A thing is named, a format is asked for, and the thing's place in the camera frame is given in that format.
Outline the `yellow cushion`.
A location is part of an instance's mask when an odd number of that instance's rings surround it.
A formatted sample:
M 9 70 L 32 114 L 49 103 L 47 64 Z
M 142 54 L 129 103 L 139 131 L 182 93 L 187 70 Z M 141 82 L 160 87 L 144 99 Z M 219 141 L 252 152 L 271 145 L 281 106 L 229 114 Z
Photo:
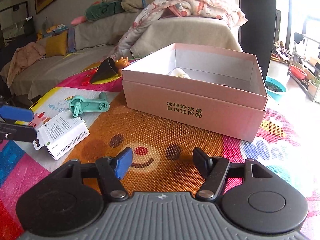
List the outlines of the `yellow cushion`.
M 67 54 L 67 31 L 49 37 L 46 43 L 46 57 L 65 56 Z

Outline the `colourful cartoon play mat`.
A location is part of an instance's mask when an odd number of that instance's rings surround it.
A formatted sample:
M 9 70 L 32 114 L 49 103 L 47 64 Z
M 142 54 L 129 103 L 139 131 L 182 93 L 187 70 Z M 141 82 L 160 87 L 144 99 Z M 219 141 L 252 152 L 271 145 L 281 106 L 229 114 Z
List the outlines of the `colourful cartoon play mat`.
M 302 232 L 319 239 L 319 104 L 273 65 L 288 91 L 279 100 L 269 98 L 263 124 L 253 142 L 240 141 L 178 122 L 129 109 L 121 82 L 108 79 L 99 85 L 111 107 L 105 113 L 83 115 L 89 136 L 61 159 L 31 143 L 1 143 L 1 239 L 16 239 L 23 229 L 15 207 L 18 198 L 71 158 L 91 163 L 105 155 L 133 149 L 133 163 L 123 180 L 127 191 L 196 192 L 202 178 L 192 166 L 192 151 L 200 147 L 209 155 L 232 162 L 254 158 L 281 176 L 307 198 L 309 214 Z

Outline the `peach cloth on sofa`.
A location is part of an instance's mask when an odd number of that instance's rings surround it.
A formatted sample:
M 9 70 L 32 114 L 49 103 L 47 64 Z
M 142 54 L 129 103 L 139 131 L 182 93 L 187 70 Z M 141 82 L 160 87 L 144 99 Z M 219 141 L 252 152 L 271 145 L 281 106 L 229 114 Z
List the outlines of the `peach cloth on sofa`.
M 7 85 L 10 88 L 15 77 L 34 64 L 46 54 L 44 46 L 30 42 L 22 48 L 17 48 L 10 62 L 7 75 Z

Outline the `pink cardboard box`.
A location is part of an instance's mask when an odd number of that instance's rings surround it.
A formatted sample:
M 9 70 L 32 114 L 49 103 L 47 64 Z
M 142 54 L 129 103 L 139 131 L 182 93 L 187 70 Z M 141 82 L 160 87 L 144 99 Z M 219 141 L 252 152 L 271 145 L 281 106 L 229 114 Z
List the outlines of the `pink cardboard box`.
M 170 76 L 183 69 L 190 79 Z M 253 141 L 267 92 L 253 54 L 174 43 L 126 67 L 127 106 L 244 141 Z

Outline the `green plush toy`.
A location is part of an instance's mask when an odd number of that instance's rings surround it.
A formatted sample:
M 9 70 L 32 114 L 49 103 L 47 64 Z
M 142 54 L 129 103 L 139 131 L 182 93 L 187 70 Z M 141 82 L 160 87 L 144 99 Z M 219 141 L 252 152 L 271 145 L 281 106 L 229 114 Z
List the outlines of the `green plush toy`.
M 95 22 L 99 19 L 120 14 L 125 10 L 121 6 L 121 0 L 98 2 L 88 7 L 84 16 L 79 16 L 71 21 L 71 25 L 79 25 L 84 22 Z

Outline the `beige pillow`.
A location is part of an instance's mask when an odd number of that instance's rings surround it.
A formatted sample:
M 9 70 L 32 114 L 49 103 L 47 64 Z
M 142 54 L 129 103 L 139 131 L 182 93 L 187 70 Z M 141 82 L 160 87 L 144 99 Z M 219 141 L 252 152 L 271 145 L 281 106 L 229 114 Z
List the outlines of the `beige pillow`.
M 122 8 L 127 12 L 135 12 L 147 7 L 147 0 L 121 0 Z

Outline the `white printed carton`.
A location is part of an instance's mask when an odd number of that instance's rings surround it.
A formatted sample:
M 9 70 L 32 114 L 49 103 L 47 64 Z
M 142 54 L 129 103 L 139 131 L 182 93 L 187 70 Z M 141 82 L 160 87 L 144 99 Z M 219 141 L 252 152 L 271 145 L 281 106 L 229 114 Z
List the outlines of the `white printed carton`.
M 59 160 L 87 136 L 85 121 L 67 109 L 39 127 L 33 146 L 35 150 L 46 147 L 50 155 Z

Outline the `red basin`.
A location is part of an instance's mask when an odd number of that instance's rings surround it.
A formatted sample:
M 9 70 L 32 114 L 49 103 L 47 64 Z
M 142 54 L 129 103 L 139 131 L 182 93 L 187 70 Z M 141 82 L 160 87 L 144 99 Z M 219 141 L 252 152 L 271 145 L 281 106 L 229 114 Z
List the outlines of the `red basin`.
M 294 65 L 291 65 L 290 72 L 294 77 L 296 77 L 299 80 L 303 80 L 307 76 L 306 72 Z

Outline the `metal shelf rack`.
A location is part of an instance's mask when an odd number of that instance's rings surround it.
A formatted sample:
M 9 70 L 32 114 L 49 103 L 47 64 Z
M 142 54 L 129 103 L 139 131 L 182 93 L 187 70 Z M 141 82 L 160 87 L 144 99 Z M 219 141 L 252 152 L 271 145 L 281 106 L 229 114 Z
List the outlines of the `metal shelf rack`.
M 287 73 L 312 102 L 319 103 L 319 41 L 300 33 L 294 33 L 293 41 Z M 306 72 L 307 76 L 303 80 L 294 77 L 290 72 L 291 65 Z

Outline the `black cone with orange figurine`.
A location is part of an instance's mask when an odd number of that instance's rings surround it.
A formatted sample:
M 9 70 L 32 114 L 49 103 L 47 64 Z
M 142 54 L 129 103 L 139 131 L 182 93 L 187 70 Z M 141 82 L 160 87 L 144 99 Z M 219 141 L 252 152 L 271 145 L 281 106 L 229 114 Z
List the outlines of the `black cone with orange figurine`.
M 91 77 L 90 83 L 95 83 L 115 75 L 121 76 L 122 70 L 130 65 L 128 57 L 121 57 L 114 61 L 111 57 L 105 59 L 99 66 L 97 72 Z

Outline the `cream lotion tube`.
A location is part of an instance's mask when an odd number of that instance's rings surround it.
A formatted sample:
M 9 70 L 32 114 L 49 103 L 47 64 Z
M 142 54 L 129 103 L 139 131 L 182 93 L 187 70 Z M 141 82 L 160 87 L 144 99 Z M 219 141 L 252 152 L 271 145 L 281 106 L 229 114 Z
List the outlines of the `cream lotion tube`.
M 181 77 L 181 78 L 186 78 L 190 79 L 190 76 L 181 68 L 175 68 L 173 69 L 170 73 L 170 76 L 175 76 L 175 77 Z

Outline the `pink floral blanket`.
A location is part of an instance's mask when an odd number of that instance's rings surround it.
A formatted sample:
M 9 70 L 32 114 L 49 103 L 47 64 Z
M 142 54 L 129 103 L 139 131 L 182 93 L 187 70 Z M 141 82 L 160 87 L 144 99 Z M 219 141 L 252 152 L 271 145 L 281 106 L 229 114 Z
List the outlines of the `pink floral blanket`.
M 114 47 L 110 58 L 117 60 L 130 49 L 147 28 L 170 11 L 176 17 L 199 16 L 223 20 L 228 27 L 240 27 L 248 19 L 232 0 L 155 0 L 136 17 L 128 31 Z

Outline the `teal basin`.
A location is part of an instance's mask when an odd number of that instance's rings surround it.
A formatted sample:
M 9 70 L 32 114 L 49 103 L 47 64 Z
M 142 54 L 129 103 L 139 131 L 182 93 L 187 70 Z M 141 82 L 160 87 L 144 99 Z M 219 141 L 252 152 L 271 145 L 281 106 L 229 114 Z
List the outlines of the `teal basin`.
M 273 98 L 275 101 L 279 101 L 283 97 L 283 95 L 286 93 L 285 86 L 279 81 L 271 77 L 266 78 L 265 87 L 266 87 L 267 94 L 271 98 Z

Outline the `beige covered sofa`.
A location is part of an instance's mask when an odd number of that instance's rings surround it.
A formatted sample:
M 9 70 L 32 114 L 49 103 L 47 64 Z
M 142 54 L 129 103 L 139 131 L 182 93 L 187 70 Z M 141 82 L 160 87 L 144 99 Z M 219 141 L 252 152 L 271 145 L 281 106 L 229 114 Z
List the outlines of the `beige covered sofa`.
M 136 13 L 124 12 L 74 27 L 75 52 L 45 57 L 23 70 L 7 85 L 13 52 L 1 50 L 1 93 L 16 95 L 28 105 L 64 79 L 112 54 L 114 46 L 129 29 Z M 167 17 L 153 22 L 135 42 L 129 56 L 145 57 L 172 43 L 208 45 L 240 51 L 240 44 L 222 20 L 204 17 Z

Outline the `teal plastic toy tool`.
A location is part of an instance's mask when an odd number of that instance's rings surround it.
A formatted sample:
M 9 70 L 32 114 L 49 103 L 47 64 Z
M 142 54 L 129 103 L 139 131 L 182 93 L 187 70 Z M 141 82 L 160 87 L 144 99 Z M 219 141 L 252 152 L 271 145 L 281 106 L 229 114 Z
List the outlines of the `teal plastic toy tool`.
M 68 108 L 75 118 L 84 113 L 107 112 L 110 109 L 110 104 L 106 93 L 101 92 L 96 99 L 88 99 L 80 95 L 74 96 L 69 101 Z

